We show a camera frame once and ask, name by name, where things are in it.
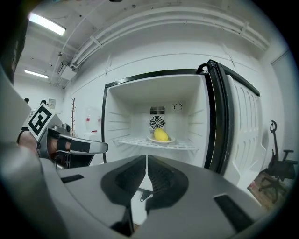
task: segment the wooden floor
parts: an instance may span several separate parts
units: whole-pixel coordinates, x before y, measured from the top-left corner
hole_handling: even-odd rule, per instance
[[[280,190],[278,192],[278,200],[273,204],[272,200],[275,199],[275,190],[274,188],[267,188],[262,190],[261,192],[258,191],[258,189],[261,186],[265,186],[268,185],[269,182],[268,181],[263,181],[262,179],[264,177],[267,178],[272,178],[271,176],[269,176],[268,174],[262,172],[260,173],[256,179],[252,182],[252,184],[248,187],[248,190],[253,194],[253,196],[259,201],[259,203],[262,205],[262,207],[264,207],[266,210],[271,210],[273,209],[275,206],[281,204],[284,199],[286,194],[283,194],[283,192]],[[283,184],[283,182],[280,182],[280,184],[288,191],[289,189]]]

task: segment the white plate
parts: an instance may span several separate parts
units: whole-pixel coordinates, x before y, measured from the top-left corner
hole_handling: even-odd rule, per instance
[[[155,140],[155,136],[153,134],[148,136],[148,139],[150,141],[153,141],[153,142],[158,143],[158,144],[169,144],[169,143],[172,143],[176,140],[175,138],[171,138],[171,137],[168,136],[168,141],[158,141],[158,140]]]

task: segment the refrigerator shelf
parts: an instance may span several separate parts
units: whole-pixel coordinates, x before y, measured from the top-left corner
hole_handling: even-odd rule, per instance
[[[162,149],[176,149],[176,150],[199,150],[195,147],[190,140],[176,140],[169,144],[158,144],[150,141],[147,137],[124,137],[113,140],[117,143],[131,144],[150,148],[162,148]]]

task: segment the ceiling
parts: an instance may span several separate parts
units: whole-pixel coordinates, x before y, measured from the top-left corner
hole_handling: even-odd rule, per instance
[[[256,15],[239,4],[237,0],[123,0],[112,3],[109,0],[48,0],[32,12],[46,17],[66,28],[63,36],[35,23],[29,22],[25,47],[19,60],[15,77],[45,81],[51,85],[65,86],[67,80],[56,73],[62,60],[70,61],[90,36],[103,31],[113,23],[133,14],[153,9],[155,6],[214,7],[230,15],[238,15],[250,21],[251,27],[263,32],[263,26]],[[48,79],[28,75],[24,70],[46,74]]]

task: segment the office chair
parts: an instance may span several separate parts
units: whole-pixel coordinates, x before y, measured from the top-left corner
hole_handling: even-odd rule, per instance
[[[268,182],[270,182],[270,184],[268,184],[266,186],[262,186],[258,190],[260,192],[266,188],[274,188],[275,189],[275,199],[272,200],[273,204],[278,200],[278,190],[279,189],[281,189],[284,193],[286,193],[285,188],[280,185],[279,180],[281,180],[283,182],[285,180],[285,178],[294,179],[296,176],[294,165],[298,164],[297,161],[292,161],[292,160],[286,159],[286,157],[289,153],[294,152],[293,150],[289,150],[289,149],[284,150],[285,156],[282,161],[279,161],[278,147],[277,147],[276,134],[275,134],[276,129],[277,129],[277,124],[275,121],[272,121],[271,126],[270,126],[270,131],[274,136],[275,154],[272,150],[271,161],[269,163],[268,168],[265,170],[265,172],[268,175],[274,176],[276,179],[270,179],[270,178],[264,177],[262,179],[262,182],[264,180],[267,180]]]

